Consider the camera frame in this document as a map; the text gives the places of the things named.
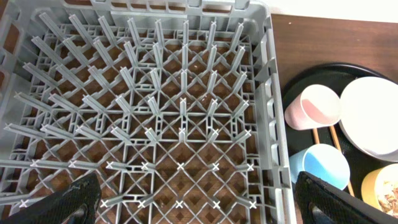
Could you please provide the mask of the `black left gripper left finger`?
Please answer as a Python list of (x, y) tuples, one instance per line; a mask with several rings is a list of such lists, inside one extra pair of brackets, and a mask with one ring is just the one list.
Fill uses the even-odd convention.
[(1, 223), (94, 223), (101, 201), (101, 188), (94, 173), (72, 182), (23, 209)]

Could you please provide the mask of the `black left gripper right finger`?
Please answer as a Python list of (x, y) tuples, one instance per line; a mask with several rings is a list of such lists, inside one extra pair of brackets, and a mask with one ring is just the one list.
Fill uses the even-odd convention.
[(397, 218), (305, 171), (298, 175), (295, 199), (304, 223), (397, 223)]

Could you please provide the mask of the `blue plastic cup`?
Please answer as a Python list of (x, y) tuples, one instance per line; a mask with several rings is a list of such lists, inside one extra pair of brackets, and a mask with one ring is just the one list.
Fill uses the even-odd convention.
[(344, 190), (350, 180), (345, 156), (328, 144), (315, 144), (289, 157), (290, 177), (295, 184), (300, 172), (308, 172), (332, 186)]

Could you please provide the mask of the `yellow bowl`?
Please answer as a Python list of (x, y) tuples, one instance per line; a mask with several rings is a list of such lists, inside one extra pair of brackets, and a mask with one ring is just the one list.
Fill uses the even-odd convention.
[(378, 195), (384, 181), (397, 182), (397, 164), (391, 164), (370, 172), (361, 184), (363, 201), (380, 211), (382, 209), (378, 201)]

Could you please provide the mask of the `food scraps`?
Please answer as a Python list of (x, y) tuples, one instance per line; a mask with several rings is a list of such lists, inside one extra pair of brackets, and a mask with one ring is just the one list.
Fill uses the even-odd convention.
[(384, 213), (397, 218), (397, 182), (384, 181), (378, 201)]

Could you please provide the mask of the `pink plastic cup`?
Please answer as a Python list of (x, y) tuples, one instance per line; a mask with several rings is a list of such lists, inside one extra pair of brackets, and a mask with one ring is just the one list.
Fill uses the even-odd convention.
[(327, 86), (310, 85), (288, 105), (284, 112), (286, 123), (293, 129), (332, 126), (341, 119), (340, 97)]

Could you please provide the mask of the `white round plate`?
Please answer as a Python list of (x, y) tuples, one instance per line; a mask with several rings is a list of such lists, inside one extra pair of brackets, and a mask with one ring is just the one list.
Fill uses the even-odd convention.
[(397, 161), (397, 84), (379, 77), (357, 78), (340, 96), (340, 128), (363, 153)]

